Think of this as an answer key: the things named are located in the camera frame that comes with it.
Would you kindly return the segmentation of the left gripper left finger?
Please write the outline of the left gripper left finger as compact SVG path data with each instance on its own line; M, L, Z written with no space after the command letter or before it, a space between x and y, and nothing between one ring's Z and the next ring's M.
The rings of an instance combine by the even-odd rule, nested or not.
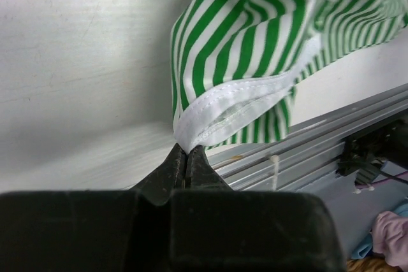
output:
M138 182L135 190L154 206L166 204L173 189L180 188L186 173L186 153L175 144L166 159Z

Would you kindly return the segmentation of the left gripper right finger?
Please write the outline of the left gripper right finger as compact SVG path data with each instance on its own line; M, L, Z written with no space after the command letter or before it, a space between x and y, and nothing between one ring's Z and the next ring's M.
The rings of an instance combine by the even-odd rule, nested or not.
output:
M188 155L186 187L189 189L232 190L211 167L202 146L195 147Z

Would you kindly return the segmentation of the green striped tank top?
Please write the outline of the green striped tank top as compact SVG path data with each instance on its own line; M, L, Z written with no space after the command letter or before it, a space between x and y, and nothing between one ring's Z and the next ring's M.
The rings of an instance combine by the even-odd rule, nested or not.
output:
M175 139L280 141L298 82L406 26L407 0L192 0L170 38Z

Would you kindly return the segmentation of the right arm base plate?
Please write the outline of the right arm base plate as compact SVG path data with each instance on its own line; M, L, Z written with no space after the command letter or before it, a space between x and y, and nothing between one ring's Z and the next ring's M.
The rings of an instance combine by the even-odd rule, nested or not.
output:
M356 173L358 190L394 181L407 184L407 120L383 120L350 135L338 162L337 173Z

